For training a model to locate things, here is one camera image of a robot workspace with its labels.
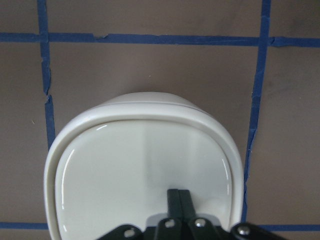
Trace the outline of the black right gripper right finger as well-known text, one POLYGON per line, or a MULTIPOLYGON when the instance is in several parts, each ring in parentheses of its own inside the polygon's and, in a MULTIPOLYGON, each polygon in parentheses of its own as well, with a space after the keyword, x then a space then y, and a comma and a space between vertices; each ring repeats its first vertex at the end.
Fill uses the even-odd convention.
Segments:
POLYGON ((182 220, 188 222, 196 217, 196 210, 193 204, 192 196, 189 190, 179 189, 180 207, 182 210, 182 220))

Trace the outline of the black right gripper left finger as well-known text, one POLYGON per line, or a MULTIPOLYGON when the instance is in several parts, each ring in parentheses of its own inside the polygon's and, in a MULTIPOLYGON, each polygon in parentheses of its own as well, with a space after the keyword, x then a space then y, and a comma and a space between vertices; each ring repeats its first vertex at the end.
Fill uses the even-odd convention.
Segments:
POLYGON ((169 218, 181 218, 181 202, 178 189, 167 190, 167 214, 169 218))

